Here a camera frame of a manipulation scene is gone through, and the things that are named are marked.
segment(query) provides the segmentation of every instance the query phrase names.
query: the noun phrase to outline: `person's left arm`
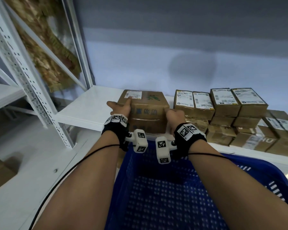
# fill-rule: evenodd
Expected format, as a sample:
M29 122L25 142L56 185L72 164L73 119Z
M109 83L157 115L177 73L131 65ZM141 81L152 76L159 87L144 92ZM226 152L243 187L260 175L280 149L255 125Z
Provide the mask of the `person's left arm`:
M130 113L129 98L123 107L107 102L112 114ZM91 150L119 144L112 131L105 131ZM97 151L78 165L64 180L47 204L34 230L102 230L111 202L119 146Z

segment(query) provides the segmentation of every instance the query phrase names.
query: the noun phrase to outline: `person's right arm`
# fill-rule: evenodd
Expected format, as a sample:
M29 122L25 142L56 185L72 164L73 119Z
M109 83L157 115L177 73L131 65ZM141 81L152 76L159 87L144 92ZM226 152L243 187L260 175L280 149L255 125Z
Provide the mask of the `person's right arm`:
M185 122L180 111L167 111L167 118L172 129ZM204 140L194 142L189 153L221 155ZM288 230L288 204L244 170L224 158L188 158L231 230Z

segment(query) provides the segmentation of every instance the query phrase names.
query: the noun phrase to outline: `blue basket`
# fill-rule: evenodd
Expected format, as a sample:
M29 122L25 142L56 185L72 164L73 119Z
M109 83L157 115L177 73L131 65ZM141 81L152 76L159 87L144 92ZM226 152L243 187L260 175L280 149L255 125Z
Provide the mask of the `blue basket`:
M227 155L288 203L284 174L269 162ZM129 147L116 178L105 229L228 229L188 160L160 165L154 141L144 154Z

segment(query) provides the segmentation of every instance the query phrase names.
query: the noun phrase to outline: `perforated basket bottom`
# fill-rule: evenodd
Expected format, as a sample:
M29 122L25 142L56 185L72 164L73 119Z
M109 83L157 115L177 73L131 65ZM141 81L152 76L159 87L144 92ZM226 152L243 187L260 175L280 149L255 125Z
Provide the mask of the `perforated basket bottom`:
M136 177L121 229L227 230L205 189Z

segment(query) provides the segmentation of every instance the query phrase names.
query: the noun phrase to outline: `skin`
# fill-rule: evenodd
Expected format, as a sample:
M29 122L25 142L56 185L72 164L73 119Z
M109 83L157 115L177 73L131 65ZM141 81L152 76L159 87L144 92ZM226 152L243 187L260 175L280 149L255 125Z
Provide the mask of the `skin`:
M107 102L112 114L130 113L131 99L123 107ZM172 133L185 122L183 111L166 110ZM119 144L106 131L92 151ZM220 155L207 142L198 140L189 152ZM34 230L104 229L115 179L119 147L105 148L82 162L57 189ZM288 230L288 205L235 164L223 158L190 155L198 175L231 230Z

